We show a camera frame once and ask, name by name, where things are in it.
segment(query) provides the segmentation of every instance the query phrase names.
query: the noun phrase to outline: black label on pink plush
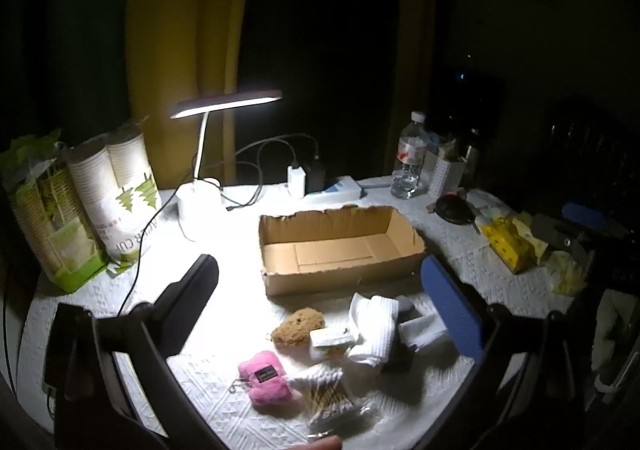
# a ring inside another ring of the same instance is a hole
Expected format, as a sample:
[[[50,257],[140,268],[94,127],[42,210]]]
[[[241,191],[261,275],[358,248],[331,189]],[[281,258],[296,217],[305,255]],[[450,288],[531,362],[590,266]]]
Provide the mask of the black label on pink plush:
[[[278,373],[276,372],[276,369],[273,368],[273,366],[267,366],[263,369],[255,371],[255,377],[258,378],[258,381],[260,383],[266,382],[271,378],[275,378],[277,375]]]

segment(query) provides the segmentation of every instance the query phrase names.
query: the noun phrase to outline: white charger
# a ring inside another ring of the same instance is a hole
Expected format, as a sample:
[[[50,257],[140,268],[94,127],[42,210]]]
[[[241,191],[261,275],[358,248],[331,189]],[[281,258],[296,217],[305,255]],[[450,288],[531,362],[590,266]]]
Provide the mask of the white charger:
[[[306,173],[302,166],[287,167],[287,189],[294,199],[302,199],[305,196]]]

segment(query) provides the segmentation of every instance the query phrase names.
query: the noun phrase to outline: paper cup package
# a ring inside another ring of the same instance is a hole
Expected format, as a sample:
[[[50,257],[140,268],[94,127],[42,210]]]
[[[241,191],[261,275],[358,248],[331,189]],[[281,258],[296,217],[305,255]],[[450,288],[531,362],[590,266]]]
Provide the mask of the paper cup package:
[[[138,261],[142,230],[161,206],[142,131],[124,126],[71,150],[69,169],[87,215],[121,273]],[[145,232],[151,246],[157,223]]]
[[[106,265],[61,154],[60,133],[12,141],[0,155],[2,183],[47,277],[74,292]]]

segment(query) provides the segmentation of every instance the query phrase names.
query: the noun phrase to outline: pink plush keychain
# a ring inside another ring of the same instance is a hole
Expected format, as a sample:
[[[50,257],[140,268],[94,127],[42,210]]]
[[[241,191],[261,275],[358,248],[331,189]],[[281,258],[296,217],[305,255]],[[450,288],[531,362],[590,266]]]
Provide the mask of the pink plush keychain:
[[[271,351],[262,351],[248,362],[238,365],[240,379],[248,382],[249,398],[254,406],[287,403],[291,390],[284,379],[284,369]]]

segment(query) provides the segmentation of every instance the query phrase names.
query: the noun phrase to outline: black round object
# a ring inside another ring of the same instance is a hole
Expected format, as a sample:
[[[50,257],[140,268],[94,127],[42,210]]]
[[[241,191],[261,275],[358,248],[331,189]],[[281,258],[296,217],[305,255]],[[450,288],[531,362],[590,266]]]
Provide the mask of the black round object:
[[[451,224],[471,224],[475,215],[466,200],[458,195],[443,195],[436,201],[436,213]]]

